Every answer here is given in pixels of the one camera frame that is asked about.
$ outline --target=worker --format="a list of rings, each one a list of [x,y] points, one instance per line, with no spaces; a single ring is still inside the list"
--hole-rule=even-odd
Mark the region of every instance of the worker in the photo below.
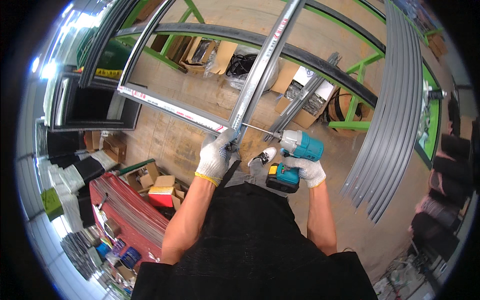
[[[160,263],[141,264],[132,300],[377,299],[357,254],[337,253],[320,162],[283,158],[309,188],[304,237],[285,195],[265,187],[263,166],[276,150],[249,161],[254,176],[232,174],[234,137],[229,129],[205,139],[187,196],[165,231]]]

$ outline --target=hand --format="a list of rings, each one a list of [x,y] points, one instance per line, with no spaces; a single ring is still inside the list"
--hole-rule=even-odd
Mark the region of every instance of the hand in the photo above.
[[[231,128],[222,132],[216,139],[207,135],[200,150],[200,164],[195,176],[210,180],[215,186],[222,181],[228,170],[231,152],[227,150],[228,143],[235,139],[235,131]]]
[[[309,189],[319,186],[327,177],[320,161],[288,156],[282,158],[282,162],[286,167],[298,168],[299,177],[307,182]]]

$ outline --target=drill bit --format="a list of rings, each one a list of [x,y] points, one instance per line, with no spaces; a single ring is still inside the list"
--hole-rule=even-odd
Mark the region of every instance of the drill bit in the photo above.
[[[255,126],[252,126],[252,125],[250,125],[250,124],[243,123],[243,122],[242,122],[242,125],[245,125],[245,126],[247,126],[247,127],[252,127],[252,128],[255,128],[256,130],[260,130],[260,131],[262,131],[262,132],[265,132],[265,133],[273,136],[274,138],[278,139],[279,141],[282,140],[282,134],[280,134],[279,132],[266,131],[266,130],[263,130],[263,129],[261,129],[261,128],[258,128],[258,127],[255,127]]]

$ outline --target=concrete floor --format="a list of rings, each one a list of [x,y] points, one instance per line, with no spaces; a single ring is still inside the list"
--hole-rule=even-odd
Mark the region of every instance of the concrete floor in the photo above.
[[[385,25],[355,2],[328,0],[322,3],[350,17],[381,41],[386,42]],[[241,2],[198,0],[195,4],[207,23],[237,27],[266,35],[283,8],[284,2],[269,0],[258,4],[251,0]],[[373,4],[381,11],[384,10],[380,2],[373,1]],[[162,22],[176,22],[185,9],[184,3],[178,1]],[[343,70],[372,54],[372,50],[365,47],[366,44],[354,35],[305,10],[300,15],[288,42],[323,59],[330,53],[339,51],[343,56],[339,67]],[[430,50],[423,45],[422,54],[442,88],[449,92],[453,85],[448,70],[443,64],[438,63]],[[372,86],[376,94],[380,91],[382,70],[383,60],[367,68],[365,82]],[[228,86],[221,76],[203,78],[201,74],[185,75],[147,55],[140,57],[131,81],[145,84],[150,90],[161,95],[184,101],[223,118],[228,117],[238,96],[238,91]],[[252,120],[253,125],[266,129],[273,123],[278,116],[278,113],[274,112],[277,96],[276,93],[270,92],[261,98]],[[445,132],[448,119],[447,101],[448,98],[444,99],[442,132]],[[302,128],[291,122],[287,129]],[[327,174],[326,182],[336,222],[338,250],[342,251],[347,247],[354,249],[374,282],[381,277],[392,259],[408,247],[410,234],[407,229],[415,215],[415,204],[428,191],[427,178],[430,172],[414,152],[393,200],[375,225],[367,219],[365,207],[360,206],[358,211],[355,211],[350,205],[350,200],[342,200],[338,194],[361,148],[365,133],[338,133],[321,123],[314,123],[306,132],[325,144],[321,163]],[[155,158],[160,167],[178,179],[190,183],[199,162],[200,146],[204,136],[204,132],[179,119],[142,107],[135,131],[125,132],[123,135],[123,140],[127,144],[125,164],[131,165]],[[241,168],[244,171],[247,171],[248,159],[268,146],[262,142],[262,137],[261,132],[252,129],[247,131],[240,149],[243,160]],[[300,183],[298,192],[290,196],[290,206],[302,233],[306,234],[308,189],[303,182]]]

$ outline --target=white sneaker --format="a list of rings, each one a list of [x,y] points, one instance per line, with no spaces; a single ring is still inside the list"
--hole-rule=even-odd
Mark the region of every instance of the white sneaker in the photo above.
[[[256,158],[259,158],[262,161],[262,164],[265,165],[265,164],[271,162],[272,159],[275,157],[275,155],[276,155],[275,147],[266,148],[259,155],[255,156],[255,157],[252,157],[252,159],[250,159],[250,161],[248,162],[247,166],[250,166],[250,163]]]

